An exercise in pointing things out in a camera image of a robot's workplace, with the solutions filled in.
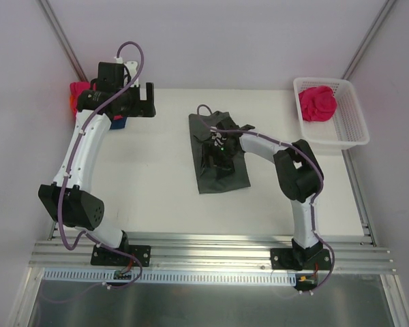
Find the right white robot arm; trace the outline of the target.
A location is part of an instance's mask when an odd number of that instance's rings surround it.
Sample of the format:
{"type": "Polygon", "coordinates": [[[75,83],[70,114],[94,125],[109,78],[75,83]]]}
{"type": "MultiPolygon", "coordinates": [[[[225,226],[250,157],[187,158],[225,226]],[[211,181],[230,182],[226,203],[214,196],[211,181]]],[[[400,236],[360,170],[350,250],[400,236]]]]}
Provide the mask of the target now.
{"type": "Polygon", "coordinates": [[[294,220],[291,249],[278,255],[279,265],[291,270],[308,268],[323,250],[316,231],[316,199],[323,189],[324,175],[305,140],[292,144],[275,140],[254,130],[239,127],[226,119],[209,128],[211,153],[218,168],[228,168],[235,153],[255,154],[275,166],[279,187],[290,200],[294,220]]]}

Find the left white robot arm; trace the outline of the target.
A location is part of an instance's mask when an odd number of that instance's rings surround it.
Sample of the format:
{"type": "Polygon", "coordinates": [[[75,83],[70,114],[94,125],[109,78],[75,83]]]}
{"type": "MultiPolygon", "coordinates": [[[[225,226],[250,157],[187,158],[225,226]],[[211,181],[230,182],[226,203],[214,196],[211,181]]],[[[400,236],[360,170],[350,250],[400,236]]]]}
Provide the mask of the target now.
{"type": "Polygon", "coordinates": [[[138,77],[142,65],[117,58],[101,62],[98,76],[76,98],[73,135],[58,173],[48,185],[41,185],[38,197],[59,227],[69,250],[65,228],[87,236],[106,248],[113,264],[123,264],[130,255],[125,232],[104,220],[105,206],[91,193],[93,171],[100,147],[111,125],[118,119],[155,116],[154,85],[146,83],[146,97],[140,96],[138,77]]]}

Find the dark grey t-shirt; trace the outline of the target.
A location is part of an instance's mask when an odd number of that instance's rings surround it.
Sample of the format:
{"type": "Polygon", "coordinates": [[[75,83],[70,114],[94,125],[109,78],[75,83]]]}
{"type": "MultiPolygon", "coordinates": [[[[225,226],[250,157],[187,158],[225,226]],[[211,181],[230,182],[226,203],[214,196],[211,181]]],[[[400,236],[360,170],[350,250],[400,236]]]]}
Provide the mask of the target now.
{"type": "Polygon", "coordinates": [[[211,127],[217,129],[238,129],[228,112],[216,111],[209,116],[190,114],[190,144],[198,191],[204,193],[224,193],[250,187],[244,152],[239,141],[239,134],[227,134],[238,141],[238,152],[234,156],[234,170],[221,170],[210,166],[204,159],[204,142],[211,137],[211,127]]]}

